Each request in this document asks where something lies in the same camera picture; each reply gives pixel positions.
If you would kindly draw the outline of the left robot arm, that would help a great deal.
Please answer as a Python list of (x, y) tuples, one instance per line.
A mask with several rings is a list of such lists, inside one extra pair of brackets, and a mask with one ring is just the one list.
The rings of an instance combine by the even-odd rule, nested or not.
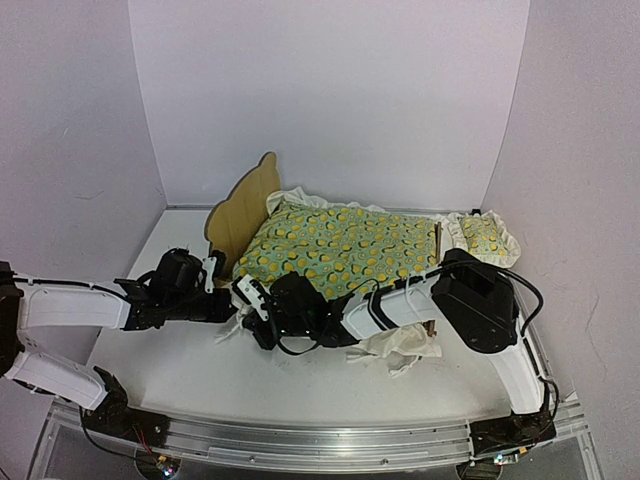
[(226, 256), (203, 260), (183, 248), (163, 254), (158, 266), (116, 288), (72, 280), (21, 278), (1, 264), (1, 375), (94, 411), (127, 396), (113, 375), (44, 351), (28, 336), (41, 327), (159, 329), (169, 321), (224, 323), (236, 312), (229, 290), (219, 288)]

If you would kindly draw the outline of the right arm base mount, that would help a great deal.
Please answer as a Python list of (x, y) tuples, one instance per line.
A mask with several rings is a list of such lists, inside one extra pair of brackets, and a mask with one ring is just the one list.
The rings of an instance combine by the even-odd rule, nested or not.
[(554, 419), (548, 410), (512, 413), (507, 417), (475, 421), (469, 427), (474, 459), (530, 448), (556, 437)]

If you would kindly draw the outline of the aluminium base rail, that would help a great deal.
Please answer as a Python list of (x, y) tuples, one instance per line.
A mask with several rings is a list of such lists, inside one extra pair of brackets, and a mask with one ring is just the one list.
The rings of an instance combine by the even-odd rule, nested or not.
[(123, 437), (91, 429), (76, 404), (56, 400), (36, 444), (28, 478), (194, 477), (196, 466), (240, 472), (355, 475), (447, 469), (454, 478), (600, 479), (582, 405), (555, 409), (553, 426), (523, 442), (498, 423), (467, 420), (331, 426), (233, 422), (169, 415), (139, 422)]

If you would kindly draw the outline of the wooden pet bed frame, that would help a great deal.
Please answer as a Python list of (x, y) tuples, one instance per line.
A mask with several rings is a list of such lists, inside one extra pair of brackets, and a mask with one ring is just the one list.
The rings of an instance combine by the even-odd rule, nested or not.
[[(260, 224), (268, 216), (266, 201), (280, 188), (277, 159), (269, 152), (258, 165), (246, 173), (233, 188), (228, 198), (219, 203), (209, 216), (205, 226), (205, 237), (213, 250), (226, 254), (226, 262), (221, 272), (225, 289), (231, 291), (231, 284), (242, 276), (233, 274), (233, 266), (257, 233)], [(238, 323), (244, 327), (244, 318), (236, 312)]]

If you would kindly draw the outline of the small lemon print pillow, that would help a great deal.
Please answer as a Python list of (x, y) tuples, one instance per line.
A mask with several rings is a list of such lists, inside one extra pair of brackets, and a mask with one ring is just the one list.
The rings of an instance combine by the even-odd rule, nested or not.
[(484, 263), (509, 269), (521, 256), (519, 242), (493, 211), (484, 214), (450, 213), (445, 226), (454, 248)]

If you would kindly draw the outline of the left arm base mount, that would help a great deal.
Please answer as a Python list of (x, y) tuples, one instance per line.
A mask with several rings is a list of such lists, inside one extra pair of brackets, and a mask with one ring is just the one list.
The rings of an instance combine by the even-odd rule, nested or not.
[(124, 387), (106, 370), (95, 367), (103, 381), (106, 397), (93, 410), (81, 414), (81, 424), (92, 432), (127, 441), (137, 441), (141, 446), (164, 447), (170, 419), (152, 411), (131, 407)]

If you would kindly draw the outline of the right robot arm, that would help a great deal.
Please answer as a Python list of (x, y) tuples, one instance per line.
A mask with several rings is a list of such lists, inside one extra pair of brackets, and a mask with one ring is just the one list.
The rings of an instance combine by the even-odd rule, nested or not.
[(282, 348), (283, 338), (302, 337), (314, 347), (342, 348), (393, 334), (423, 320), (449, 323), (464, 345), (488, 357), (517, 415), (541, 411), (555, 391), (530, 344), (529, 328), (542, 310), (540, 291), (520, 275), (450, 249), (434, 269), (385, 286), (370, 280), (327, 300), (306, 277), (290, 272), (270, 287), (245, 275), (234, 293), (250, 313), (243, 325), (261, 348)]

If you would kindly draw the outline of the lemon print ruffled mattress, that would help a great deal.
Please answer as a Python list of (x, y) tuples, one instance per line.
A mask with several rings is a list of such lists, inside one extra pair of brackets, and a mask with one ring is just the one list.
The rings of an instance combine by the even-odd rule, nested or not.
[(395, 215), (331, 203), (301, 188), (278, 191), (268, 216), (233, 266), (265, 285), (296, 272), (326, 300), (368, 293), (435, 265), (440, 217)]

